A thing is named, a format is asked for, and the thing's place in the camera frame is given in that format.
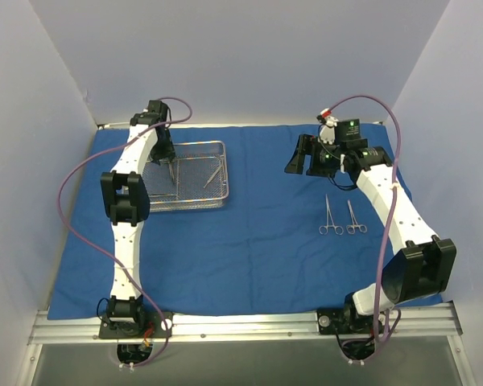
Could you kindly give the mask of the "steel needle holder forceps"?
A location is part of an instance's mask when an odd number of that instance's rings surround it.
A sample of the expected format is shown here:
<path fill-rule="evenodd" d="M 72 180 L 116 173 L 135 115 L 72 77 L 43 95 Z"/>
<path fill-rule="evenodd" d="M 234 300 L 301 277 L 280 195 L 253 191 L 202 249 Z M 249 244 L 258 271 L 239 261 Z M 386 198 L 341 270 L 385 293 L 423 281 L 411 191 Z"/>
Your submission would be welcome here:
<path fill-rule="evenodd" d="M 179 172 L 179 163 L 177 160 L 172 160 L 168 163 L 169 175 L 171 182 L 174 186 L 177 185 L 178 182 L 178 172 Z"/>

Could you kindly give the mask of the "steel mesh instrument tray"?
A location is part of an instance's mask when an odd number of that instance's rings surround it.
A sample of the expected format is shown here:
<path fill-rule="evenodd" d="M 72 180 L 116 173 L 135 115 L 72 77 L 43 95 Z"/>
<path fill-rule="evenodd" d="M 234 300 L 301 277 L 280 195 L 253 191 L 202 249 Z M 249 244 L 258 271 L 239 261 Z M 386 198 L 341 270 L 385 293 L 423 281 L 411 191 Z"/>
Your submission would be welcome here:
<path fill-rule="evenodd" d="M 225 144 L 221 141 L 175 144 L 179 163 L 178 182 L 171 182 L 168 164 L 146 162 L 142 178 L 147 194 L 177 194 L 170 199 L 150 199 L 150 212 L 214 209 L 225 205 L 229 197 L 229 176 Z M 204 189 L 209 176 L 221 165 L 221 171 Z"/>

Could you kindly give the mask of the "steel curved retractor instrument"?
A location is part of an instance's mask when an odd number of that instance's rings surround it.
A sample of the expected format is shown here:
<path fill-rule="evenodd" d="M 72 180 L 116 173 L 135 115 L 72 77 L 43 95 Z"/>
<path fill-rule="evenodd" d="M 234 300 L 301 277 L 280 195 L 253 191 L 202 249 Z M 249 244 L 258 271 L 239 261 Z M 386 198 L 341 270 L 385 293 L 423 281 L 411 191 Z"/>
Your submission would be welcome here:
<path fill-rule="evenodd" d="M 218 173 L 221 171 L 221 165 L 209 176 L 208 180 L 204 184 L 203 188 L 205 189 L 218 175 Z"/>

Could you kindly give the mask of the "steel hemostat clamp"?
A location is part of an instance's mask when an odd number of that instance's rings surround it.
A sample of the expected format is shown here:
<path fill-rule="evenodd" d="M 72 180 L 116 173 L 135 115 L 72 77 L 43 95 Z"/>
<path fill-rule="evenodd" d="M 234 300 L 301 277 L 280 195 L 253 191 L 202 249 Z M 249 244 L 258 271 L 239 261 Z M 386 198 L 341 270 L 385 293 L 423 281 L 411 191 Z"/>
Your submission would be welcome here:
<path fill-rule="evenodd" d="M 364 224 L 360 224 L 357 221 L 357 217 L 355 216 L 354 210 L 353 210 L 353 205 L 351 203 L 351 200 L 347 200 L 347 207 L 349 210 L 349 216 L 350 216 L 350 221 L 351 223 L 346 226 L 346 231 L 349 235 L 354 235 L 357 232 L 360 233 L 367 233 L 367 227 Z"/>
<path fill-rule="evenodd" d="M 336 224 L 332 217 L 332 209 L 329 202 L 328 195 L 324 197 L 325 201 L 325 224 L 320 225 L 318 228 L 319 234 L 322 236 L 328 235 L 332 231 L 335 235 L 341 236 L 344 233 L 343 228 Z"/>

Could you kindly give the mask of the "blue surgical drape cloth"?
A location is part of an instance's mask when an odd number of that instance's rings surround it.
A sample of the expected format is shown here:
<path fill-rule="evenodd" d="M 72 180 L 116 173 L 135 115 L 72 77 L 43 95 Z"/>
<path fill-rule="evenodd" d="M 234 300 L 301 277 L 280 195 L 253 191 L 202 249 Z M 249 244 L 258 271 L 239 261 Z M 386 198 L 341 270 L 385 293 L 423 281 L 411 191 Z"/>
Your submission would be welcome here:
<path fill-rule="evenodd" d="M 181 314 L 288 314 L 338 307 L 376 277 L 382 222 L 348 183 L 284 172 L 315 125 L 187 128 L 175 142 L 225 144 L 229 197 L 213 210 L 151 214 L 140 242 L 147 308 Z M 319 234 L 328 195 L 344 233 Z M 367 233 L 349 235 L 347 200 Z"/>

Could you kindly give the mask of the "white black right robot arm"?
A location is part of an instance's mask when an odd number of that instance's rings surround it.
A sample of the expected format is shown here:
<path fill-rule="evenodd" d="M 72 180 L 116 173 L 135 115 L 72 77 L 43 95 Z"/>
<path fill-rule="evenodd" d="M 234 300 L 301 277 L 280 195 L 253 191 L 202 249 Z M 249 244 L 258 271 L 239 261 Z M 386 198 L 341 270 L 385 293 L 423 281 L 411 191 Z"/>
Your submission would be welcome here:
<path fill-rule="evenodd" d="M 319 122 L 316 135 L 299 135 L 285 172 L 327 179 L 338 172 L 347 174 L 352 182 L 347 188 L 358 189 L 372 204 L 384 226 L 385 245 L 394 254 L 389 262 L 380 256 L 375 282 L 346 298 L 342 324 L 358 332 L 369 324 L 370 316 L 443 293 L 456 246 L 423 220 L 399 182 L 392 158 L 362 137 L 358 119 L 320 116 Z"/>

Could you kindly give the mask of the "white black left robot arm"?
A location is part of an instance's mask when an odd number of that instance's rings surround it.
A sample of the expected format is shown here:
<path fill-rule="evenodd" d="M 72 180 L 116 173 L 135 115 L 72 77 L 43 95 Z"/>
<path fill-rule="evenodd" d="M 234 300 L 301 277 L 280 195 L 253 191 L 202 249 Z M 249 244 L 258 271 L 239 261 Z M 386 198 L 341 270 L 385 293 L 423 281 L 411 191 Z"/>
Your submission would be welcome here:
<path fill-rule="evenodd" d="M 146 109 L 130 119 L 125 148 L 111 171 L 101 175 L 101 193 L 114 235 L 114 282 L 105 320 L 111 329 L 128 337 L 145 331 L 147 313 L 139 282 L 140 240 L 150 213 L 150 198 L 142 173 L 147 161 L 171 160 L 175 151 L 166 120 L 169 107 L 149 101 Z"/>

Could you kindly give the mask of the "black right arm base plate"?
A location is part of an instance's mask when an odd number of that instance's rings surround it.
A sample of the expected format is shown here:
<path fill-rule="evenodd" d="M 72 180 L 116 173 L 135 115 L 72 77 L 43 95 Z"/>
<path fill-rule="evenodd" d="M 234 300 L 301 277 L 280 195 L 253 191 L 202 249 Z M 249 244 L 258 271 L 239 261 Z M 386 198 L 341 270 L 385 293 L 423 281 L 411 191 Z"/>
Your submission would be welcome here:
<path fill-rule="evenodd" d="M 372 335 L 374 330 L 374 317 L 353 309 L 319 308 L 316 322 L 320 335 Z"/>

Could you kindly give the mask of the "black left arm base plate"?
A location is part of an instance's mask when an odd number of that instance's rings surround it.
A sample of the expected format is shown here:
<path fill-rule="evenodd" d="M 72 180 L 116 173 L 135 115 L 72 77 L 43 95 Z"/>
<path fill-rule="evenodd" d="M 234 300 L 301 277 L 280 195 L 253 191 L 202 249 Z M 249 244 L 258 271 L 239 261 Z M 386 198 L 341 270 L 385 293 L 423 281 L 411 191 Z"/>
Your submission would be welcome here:
<path fill-rule="evenodd" d="M 163 312 L 165 322 L 156 311 L 147 311 L 141 322 L 132 318 L 101 317 L 99 339 L 141 339 L 144 337 L 162 339 L 171 336 L 174 314 Z"/>

